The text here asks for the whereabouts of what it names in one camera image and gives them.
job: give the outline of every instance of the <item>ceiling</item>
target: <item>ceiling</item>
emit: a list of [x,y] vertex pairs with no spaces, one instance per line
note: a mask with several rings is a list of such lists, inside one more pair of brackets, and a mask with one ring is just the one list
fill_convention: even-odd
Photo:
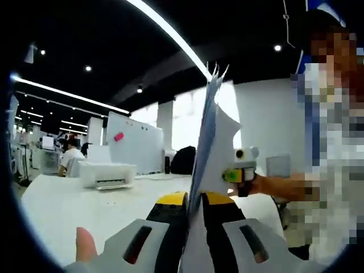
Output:
[[[201,60],[235,83],[289,77],[300,51],[286,42],[282,0],[144,0],[192,46]],[[305,0],[286,0],[292,17]],[[177,44],[141,11],[123,0],[39,1],[24,12],[37,47],[34,63],[16,69],[21,78],[134,111],[206,84]],[[281,52],[274,45],[282,45]],[[90,72],[85,66],[92,67]],[[143,93],[137,93],[139,85]],[[16,83],[16,91],[107,115],[108,109]],[[86,124],[89,113],[17,94],[19,109]]]

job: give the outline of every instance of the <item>white desk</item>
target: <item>white desk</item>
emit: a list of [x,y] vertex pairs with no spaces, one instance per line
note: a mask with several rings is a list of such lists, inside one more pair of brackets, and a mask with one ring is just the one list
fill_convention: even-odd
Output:
[[[108,238],[136,218],[145,219],[159,197],[189,191],[191,184],[190,176],[160,174],[142,178],[135,180],[131,189],[100,192],[82,188],[78,179],[40,175],[25,191],[23,209],[45,249],[65,266],[75,261],[76,227],[88,229],[97,252],[102,253]],[[246,217],[261,220],[284,237],[270,196],[239,198],[237,203]]]

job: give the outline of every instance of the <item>fluorescent light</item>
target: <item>fluorescent light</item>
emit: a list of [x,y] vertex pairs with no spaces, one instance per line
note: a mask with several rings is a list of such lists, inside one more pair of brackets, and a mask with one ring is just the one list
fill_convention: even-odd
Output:
[[133,6],[145,13],[152,19],[162,30],[164,30],[187,54],[187,56],[195,63],[201,73],[207,78],[208,81],[212,79],[212,75],[208,71],[204,63],[198,58],[192,48],[185,42],[185,40],[174,30],[174,28],[166,22],[158,13],[156,13],[150,6],[141,0],[127,0]]
[[277,51],[277,52],[279,52],[279,51],[282,50],[282,46],[280,46],[280,45],[277,44],[277,45],[274,46],[274,50]]
[[61,121],[63,123],[67,123],[67,124],[71,124],[71,125],[75,125],[75,126],[80,126],[80,127],[84,127],[84,128],[88,128],[89,126],[86,126],[86,125],[82,125],[82,124],[78,124],[78,123],[73,123],[73,122],[70,122],[70,121]]
[[96,104],[98,106],[102,106],[102,107],[105,107],[105,108],[108,108],[108,109],[111,109],[111,110],[114,110],[114,111],[117,111],[117,112],[121,112],[121,113],[125,113],[125,114],[129,113],[129,111],[117,108],[115,106],[103,104],[102,102],[90,100],[89,98],[84,98],[84,97],[81,97],[81,96],[78,96],[78,95],[75,95],[75,94],[71,94],[71,93],[56,89],[56,88],[52,88],[52,87],[49,87],[49,86],[46,86],[46,85],[43,85],[43,84],[37,84],[36,82],[24,80],[23,78],[20,78],[18,76],[13,76],[12,79],[15,80],[15,81],[22,82],[24,84],[33,85],[33,86],[36,86],[36,87],[39,87],[39,88],[43,88],[45,90],[49,90],[49,91],[52,91],[52,92],[55,92],[55,93],[58,93],[58,94],[62,94],[62,95],[71,97],[71,98],[76,98],[78,100],[86,101],[86,102],[89,102],[91,104]]
[[25,113],[25,114],[28,114],[28,115],[34,115],[34,116],[39,117],[39,118],[43,118],[43,116],[42,116],[42,115],[38,115],[38,114],[34,114],[34,113],[30,113],[30,112],[26,112],[26,111],[24,111],[24,110],[21,110],[20,112]]
[[74,132],[74,133],[79,133],[79,134],[87,135],[87,133],[81,132],[81,131],[76,131],[76,130],[71,130],[71,129],[66,129],[66,128],[59,128],[59,129],[60,130],[67,131],[67,132]]

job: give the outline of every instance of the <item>computer monitor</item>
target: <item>computer monitor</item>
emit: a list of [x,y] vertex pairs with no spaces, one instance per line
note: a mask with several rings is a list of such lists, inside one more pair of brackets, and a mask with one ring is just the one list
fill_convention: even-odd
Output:
[[51,136],[44,136],[42,137],[42,149],[45,150],[54,150],[54,138]]

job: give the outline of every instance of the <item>whiteboard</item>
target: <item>whiteboard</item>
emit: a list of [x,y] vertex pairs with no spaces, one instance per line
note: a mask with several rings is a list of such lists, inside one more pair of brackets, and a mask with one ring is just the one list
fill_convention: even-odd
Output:
[[[114,137],[123,134],[115,141]],[[136,165],[137,174],[164,170],[163,130],[123,115],[109,113],[106,139],[111,161]]]

